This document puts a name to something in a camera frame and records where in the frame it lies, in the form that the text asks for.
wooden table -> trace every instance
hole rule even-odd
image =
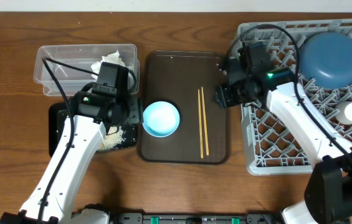
[[[18,212],[50,160],[48,109],[61,99],[44,96],[33,82],[42,45],[132,43],[144,71],[153,50],[225,53],[243,22],[341,18],[352,14],[0,12],[0,216]],[[245,213],[277,211],[302,200],[309,175],[254,177],[247,172],[240,109],[231,110],[232,151],[225,164],[148,163],[135,148],[99,154],[74,210],[103,203],[113,211]]]

transparent bin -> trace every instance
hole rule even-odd
[[[133,70],[136,75],[136,88],[133,94],[138,92],[140,85],[140,62],[137,59],[137,48],[133,44],[85,44],[85,45],[55,45],[42,46],[37,51],[36,64],[34,67],[34,81],[43,84],[43,93],[46,96],[60,96],[60,92],[45,69],[42,58],[50,57],[71,66],[92,71],[91,65],[99,62],[102,56],[119,51],[120,58],[126,67]],[[67,96],[73,96],[84,85],[96,80],[91,74],[63,67],[47,62],[58,79]]]

dish rack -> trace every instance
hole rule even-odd
[[[338,32],[352,39],[352,19],[319,21],[285,21],[245,23],[238,27],[237,35],[259,24],[275,24],[286,29],[301,47],[306,40],[322,32]],[[257,29],[244,38],[246,44],[263,42],[270,52],[270,58],[277,67],[289,66],[295,71],[295,51],[290,39],[275,29]],[[231,54],[237,57],[239,41]],[[346,139],[352,142],[352,125],[340,124],[335,115],[338,103],[352,101],[352,84],[340,89],[324,89],[315,85],[315,80],[307,80],[300,75],[299,82],[312,103],[330,124]],[[307,174],[312,172],[308,159],[289,130],[274,114],[252,107],[242,107],[242,136],[247,170],[252,175]]]

